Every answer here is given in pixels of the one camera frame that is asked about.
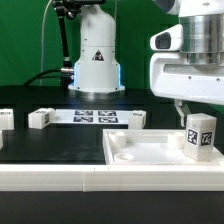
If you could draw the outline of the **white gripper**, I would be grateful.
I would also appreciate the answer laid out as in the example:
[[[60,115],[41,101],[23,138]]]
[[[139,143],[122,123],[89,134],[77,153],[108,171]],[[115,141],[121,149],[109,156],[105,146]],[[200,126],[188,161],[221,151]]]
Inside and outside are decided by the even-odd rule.
[[[185,54],[155,53],[150,61],[150,88],[155,96],[175,99],[184,127],[190,109],[182,100],[224,105],[224,61],[218,65],[191,65]]]

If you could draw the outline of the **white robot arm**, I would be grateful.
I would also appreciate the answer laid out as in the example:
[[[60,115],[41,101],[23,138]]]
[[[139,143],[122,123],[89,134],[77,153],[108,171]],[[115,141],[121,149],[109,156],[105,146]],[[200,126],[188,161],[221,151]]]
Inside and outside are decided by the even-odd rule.
[[[224,105],[224,0],[153,0],[179,23],[150,39],[150,89],[172,98],[184,117],[184,100]],[[123,91],[115,60],[114,19],[98,5],[82,8],[81,52],[69,89],[93,98]]]

